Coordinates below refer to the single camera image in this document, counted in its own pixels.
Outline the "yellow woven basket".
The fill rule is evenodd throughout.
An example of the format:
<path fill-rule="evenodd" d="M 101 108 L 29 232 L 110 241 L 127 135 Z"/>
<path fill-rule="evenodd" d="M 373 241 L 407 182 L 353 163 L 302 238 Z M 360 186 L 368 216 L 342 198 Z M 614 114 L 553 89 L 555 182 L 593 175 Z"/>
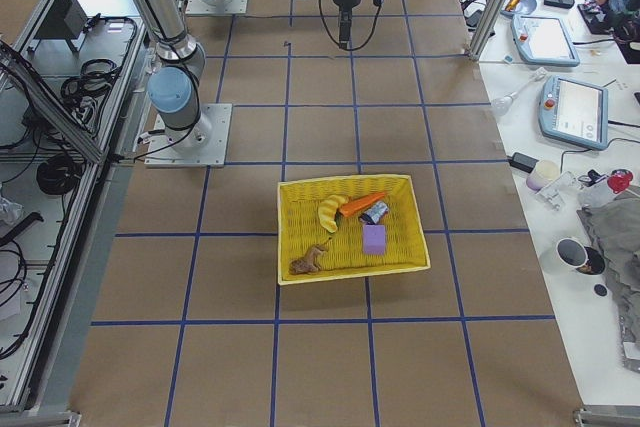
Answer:
<path fill-rule="evenodd" d="M 364 225 L 357 215 L 338 217 L 337 231 L 321 226 L 318 208 L 332 194 L 355 201 L 383 192 L 390 208 L 381 219 L 385 250 L 370 254 L 364 248 Z M 375 174 L 321 177 L 281 182 L 277 191 L 278 284 L 294 285 L 330 280 L 408 273 L 430 268 L 412 179 L 408 175 Z M 319 270 L 294 274 L 290 265 L 312 246 L 328 251 L 318 258 Z"/>

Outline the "teach pendant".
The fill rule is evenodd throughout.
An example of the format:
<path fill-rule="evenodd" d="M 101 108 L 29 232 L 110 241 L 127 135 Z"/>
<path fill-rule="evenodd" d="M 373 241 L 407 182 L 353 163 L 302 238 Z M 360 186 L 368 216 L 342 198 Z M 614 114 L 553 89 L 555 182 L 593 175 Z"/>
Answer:
<path fill-rule="evenodd" d="M 579 55 L 559 18 L 515 14 L 511 32 L 521 59 L 531 65 L 577 67 Z"/>
<path fill-rule="evenodd" d="M 608 121 L 606 88 L 561 76 L 544 83 L 538 110 L 543 136 L 602 151 L 608 144 Z"/>

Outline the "blue plate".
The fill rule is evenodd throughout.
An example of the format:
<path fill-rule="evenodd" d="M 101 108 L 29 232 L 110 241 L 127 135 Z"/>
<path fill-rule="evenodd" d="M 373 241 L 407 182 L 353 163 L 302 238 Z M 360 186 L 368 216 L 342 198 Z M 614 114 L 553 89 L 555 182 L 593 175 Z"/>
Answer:
<path fill-rule="evenodd" d="M 505 5 L 509 0 L 504 0 L 502 2 L 502 8 L 500 13 L 507 17 L 512 17 L 513 15 L 529 15 L 532 14 L 537 9 L 537 0 L 521 0 L 518 6 L 515 8 L 513 12 L 506 12 L 504 10 Z"/>

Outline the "lower teach pendant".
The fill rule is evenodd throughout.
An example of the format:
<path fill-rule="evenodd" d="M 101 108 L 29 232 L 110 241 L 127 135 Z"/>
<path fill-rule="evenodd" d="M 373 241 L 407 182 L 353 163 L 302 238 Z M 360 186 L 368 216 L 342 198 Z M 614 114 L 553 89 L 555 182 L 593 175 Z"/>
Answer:
<path fill-rule="evenodd" d="M 608 144 L 608 121 L 606 88 L 561 76 L 544 83 L 538 110 L 543 136 L 602 151 Z"/>

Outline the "grey cloth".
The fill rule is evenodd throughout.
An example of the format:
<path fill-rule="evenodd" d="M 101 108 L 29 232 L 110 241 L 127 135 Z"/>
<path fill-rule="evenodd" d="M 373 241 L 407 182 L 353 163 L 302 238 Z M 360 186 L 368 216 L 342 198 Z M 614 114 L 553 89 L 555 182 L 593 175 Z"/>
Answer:
<path fill-rule="evenodd" d="M 604 259 L 605 283 L 618 309 L 623 365 L 639 372 L 639 199 L 621 195 L 577 215 Z"/>

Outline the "upper teach pendant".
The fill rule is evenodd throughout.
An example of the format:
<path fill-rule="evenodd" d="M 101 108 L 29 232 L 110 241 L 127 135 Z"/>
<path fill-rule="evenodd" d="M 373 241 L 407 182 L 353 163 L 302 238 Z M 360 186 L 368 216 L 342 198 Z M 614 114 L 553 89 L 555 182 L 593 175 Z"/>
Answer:
<path fill-rule="evenodd" d="M 511 32 L 521 59 L 531 65 L 577 67 L 579 55 L 559 18 L 515 14 Z"/>

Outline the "black power adapter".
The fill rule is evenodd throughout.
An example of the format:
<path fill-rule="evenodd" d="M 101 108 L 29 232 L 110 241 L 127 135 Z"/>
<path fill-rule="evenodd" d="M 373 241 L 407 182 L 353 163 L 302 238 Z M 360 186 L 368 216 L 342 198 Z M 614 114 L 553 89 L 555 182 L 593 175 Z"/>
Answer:
<path fill-rule="evenodd" d="M 514 152 L 512 155 L 510 155 L 508 158 L 508 163 L 512 168 L 515 168 L 521 172 L 530 174 L 534 171 L 537 163 L 539 162 L 538 159 L 533 158 L 531 156 L 525 155 L 523 153 L 520 152 Z"/>

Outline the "purple foam block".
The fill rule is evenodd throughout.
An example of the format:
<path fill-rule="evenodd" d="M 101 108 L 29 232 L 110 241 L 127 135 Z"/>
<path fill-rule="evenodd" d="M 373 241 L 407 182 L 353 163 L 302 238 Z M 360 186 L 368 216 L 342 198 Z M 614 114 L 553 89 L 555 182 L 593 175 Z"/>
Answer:
<path fill-rule="evenodd" d="M 386 228 L 384 225 L 364 225 L 362 248 L 367 255 L 384 255 L 386 252 Z"/>

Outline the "white mug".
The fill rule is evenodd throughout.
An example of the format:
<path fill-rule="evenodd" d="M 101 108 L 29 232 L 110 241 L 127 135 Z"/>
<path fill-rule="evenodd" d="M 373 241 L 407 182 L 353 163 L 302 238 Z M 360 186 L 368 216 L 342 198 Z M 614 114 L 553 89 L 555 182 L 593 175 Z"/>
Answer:
<path fill-rule="evenodd" d="M 586 247 L 577 239 L 570 237 L 558 240 L 552 253 L 559 266 L 574 271 L 581 271 L 589 260 Z"/>

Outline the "brown toy figure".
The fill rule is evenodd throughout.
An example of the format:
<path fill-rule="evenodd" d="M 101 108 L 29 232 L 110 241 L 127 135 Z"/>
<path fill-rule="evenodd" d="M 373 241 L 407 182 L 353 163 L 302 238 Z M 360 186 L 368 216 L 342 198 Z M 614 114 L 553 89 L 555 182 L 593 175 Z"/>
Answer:
<path fill-rule="evenodd" d="M 302 257 L 294 259 L 289 265 L 289 273 L 292 275 L 309 274 L 321 270 L 318 258 L 326 254 L 329 247 L 326 244 L 314 244 L 310 246 Z"/>

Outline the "toy croissant bread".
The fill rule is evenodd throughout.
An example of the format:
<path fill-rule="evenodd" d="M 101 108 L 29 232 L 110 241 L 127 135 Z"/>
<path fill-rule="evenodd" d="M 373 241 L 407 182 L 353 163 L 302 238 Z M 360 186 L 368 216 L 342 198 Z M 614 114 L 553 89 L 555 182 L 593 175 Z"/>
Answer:
<path fill-rule="evenodd" d="M 343 194 L 332 194 L 320 202 L 317 208 L 317 216 L 319 223 L 330 234 L 334 234 L 338 230 L 336 215 L 339 208 L 347 204 L 350 197 Z"/>

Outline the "brass cylinder tool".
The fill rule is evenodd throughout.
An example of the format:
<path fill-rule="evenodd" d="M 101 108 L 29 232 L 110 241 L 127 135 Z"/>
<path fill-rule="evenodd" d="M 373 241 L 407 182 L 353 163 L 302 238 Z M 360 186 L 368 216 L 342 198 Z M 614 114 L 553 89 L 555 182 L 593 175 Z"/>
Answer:
<path fill-rule="evenodd" d="M 509 0 L 504 7 L 506 12 L 513 12 L 521 0 Z"/>

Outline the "orange toy carrot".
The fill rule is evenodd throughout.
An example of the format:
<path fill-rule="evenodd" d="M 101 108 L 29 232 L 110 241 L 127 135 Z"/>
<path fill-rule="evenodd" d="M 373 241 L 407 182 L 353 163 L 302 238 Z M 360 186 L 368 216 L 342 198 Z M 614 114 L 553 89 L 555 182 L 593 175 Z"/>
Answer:
<path fill-rule="evenodd" d="M 385 191 L 367 194 L 363 197 L 356 198 L 340 206 L 338 209 L 338 212 L 343 217 L 346 217 L 346 218 L 352 217 L 358 212 L 361 212 L 363 210 L 370 208 L 376 202 L 381 201 L 386 195 L 387 193 Z"/>

